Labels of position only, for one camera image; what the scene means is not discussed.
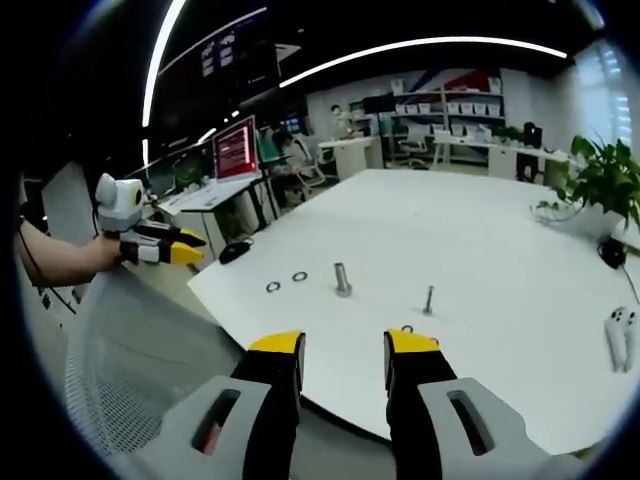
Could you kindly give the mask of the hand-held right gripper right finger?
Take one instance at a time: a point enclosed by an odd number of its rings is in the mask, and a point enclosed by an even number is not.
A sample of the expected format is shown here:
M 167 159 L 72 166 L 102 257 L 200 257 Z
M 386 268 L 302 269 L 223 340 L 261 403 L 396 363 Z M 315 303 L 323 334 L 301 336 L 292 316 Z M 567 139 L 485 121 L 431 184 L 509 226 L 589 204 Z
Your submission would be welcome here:
M 399 479 L 577 479 L 583 463 L 551 455 L 522 416 L 473 378 L 456 376 L 437 339 L 384 334 L 386 420 Z

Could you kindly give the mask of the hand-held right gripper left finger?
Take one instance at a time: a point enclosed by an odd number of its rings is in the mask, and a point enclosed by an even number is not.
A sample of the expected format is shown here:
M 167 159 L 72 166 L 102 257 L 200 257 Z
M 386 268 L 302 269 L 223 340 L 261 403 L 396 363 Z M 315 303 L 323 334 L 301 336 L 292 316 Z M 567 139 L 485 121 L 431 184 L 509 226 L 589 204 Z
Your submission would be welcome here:
M 286 479 L 300 422 L 305 335 L 254 342 L 164 416 L 159 434 L 122 457 L 125 479 Z

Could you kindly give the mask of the person's left hand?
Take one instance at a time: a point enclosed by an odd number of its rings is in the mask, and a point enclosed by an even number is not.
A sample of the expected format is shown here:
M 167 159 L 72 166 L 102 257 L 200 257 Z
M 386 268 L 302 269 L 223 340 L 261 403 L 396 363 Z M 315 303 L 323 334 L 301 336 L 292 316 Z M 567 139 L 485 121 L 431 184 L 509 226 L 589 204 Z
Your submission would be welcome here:
M 123 260 L 121 242 L 105 235 L 97 236 L 90 244 L 90 259 L 96 272 L 107 271 L 120 265 Z

